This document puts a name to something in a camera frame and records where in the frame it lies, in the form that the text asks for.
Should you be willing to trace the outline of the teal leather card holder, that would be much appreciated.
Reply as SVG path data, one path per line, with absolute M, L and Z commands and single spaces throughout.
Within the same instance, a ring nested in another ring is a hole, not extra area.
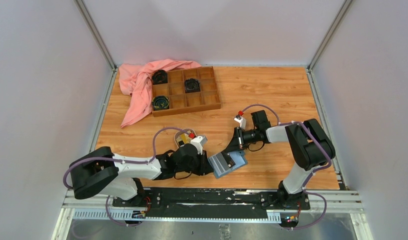
M 248 164 L 245 158 L 245 152 L 231 151 L 219 152 L 208 158 L 210 165 L 213 168 L 213 174 L 216 179 L 219 179 L 245 165 Z

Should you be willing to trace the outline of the pink oval card tray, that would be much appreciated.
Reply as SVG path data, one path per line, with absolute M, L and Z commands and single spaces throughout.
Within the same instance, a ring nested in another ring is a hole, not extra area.
M 192 134 L 194 137 L 197 136 L 196 132 L 191 128 L 184 128 L 181 131 L 176 132 L 174 135 L 176 146 L 181 147 L 185 144 L 189 144 L 193 139 L 192 137 L 190 137 L 190 134 Z

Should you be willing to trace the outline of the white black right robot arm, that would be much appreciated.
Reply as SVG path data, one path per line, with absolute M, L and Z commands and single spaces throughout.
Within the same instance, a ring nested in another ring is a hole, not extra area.
M 251 117 L 253 129 L 235 128 L 230 143 L 221 155 L 228 165 L 232 165 L 251 144 L 288 142 L 295 163 L 288 176 L 279 183 L 275 199 L 264 202 L 263 206 L 279 204 L 282 208 L 289 209 L 304 194 L 311 177 L 317 171 L 332 165 L 332 159 L 336 156 L 334 145 L 314 118 L 272 126 L 264 110 L 251 113 Z

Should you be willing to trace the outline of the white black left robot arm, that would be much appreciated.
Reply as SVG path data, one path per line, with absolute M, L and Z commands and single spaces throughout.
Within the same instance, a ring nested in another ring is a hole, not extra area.
M 64 174 L 72 184 L 65 180 L 64 185 L 77 200 L 109 195 L 138 207 L 145 200 L 140 179 L 162 181 L 182 172 L 205 176 L 213 171 L 207 152 L 190 143 L 148 158 L 119 155 L 104 146 L 72 162 Z

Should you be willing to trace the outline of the yellow black credit card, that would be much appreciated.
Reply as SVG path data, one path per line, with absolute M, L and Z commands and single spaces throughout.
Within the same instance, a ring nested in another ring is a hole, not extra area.
M 184 133 L 184 132 L 177 132 L 174 136 L 174 140 L 175 143 L 177 144 L 177 146 L 181 147 L 185 144 L 189 144 L 191 138 L 189 137 L 188 133 Z

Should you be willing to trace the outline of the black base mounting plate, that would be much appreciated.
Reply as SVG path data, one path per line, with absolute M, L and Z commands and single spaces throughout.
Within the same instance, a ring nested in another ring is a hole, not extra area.
M 277 196 L 275 189 L 150 187 L 132 200 L 114 199 L 113 207 L 150 207 L 150 217 L 203 219 L 263 219 L 268 210 L 297 213 L 309 210 L 307 195 L 297 203 L 263 206 Z

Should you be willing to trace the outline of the wooden compartment tray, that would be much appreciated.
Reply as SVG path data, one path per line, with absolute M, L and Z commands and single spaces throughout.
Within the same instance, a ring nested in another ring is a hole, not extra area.
M 221 108 L 217 80 L 211 66 L 158 70 L 152 75 L 151 83 L 154 117 Z

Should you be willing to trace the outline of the rolled dark dotted tie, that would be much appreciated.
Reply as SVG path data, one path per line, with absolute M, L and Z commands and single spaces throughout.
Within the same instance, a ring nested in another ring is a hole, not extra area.
M 184 81 L 185 93 L 196 93 L 201 91 L 200 81 L 196 78 L 189 78 Z

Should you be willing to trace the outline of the rolled black tie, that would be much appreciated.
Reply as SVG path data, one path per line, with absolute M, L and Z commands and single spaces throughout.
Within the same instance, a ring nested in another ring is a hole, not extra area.
M 151 81 L 153 85 L 167 84 L 168 73 L 163 69 L 157 70 L 156 72 L 153 73 Z

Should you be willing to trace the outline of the pink cloth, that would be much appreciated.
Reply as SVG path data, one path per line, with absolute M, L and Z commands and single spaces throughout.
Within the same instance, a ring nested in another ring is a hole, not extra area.
M 193 60 L 155 60 L 144 65 L 123 63 L 119 67 L 119 86 L 122 94 L 130 96 L 130 105 L 121 123 L 121 128 L 131 126 L 152 112 L 152 74 L 158 70 L 199 68 Z

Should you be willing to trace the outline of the aluminium frame rail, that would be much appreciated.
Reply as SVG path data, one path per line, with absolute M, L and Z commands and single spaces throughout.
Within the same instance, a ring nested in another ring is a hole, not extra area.
M 54 240 L 371 240 L 360 196 L 313 190 L 296 206 L 274 203 L 272 189 L 161 188 L 133 207 L 97 195 L 77 200 L 69 191 Z

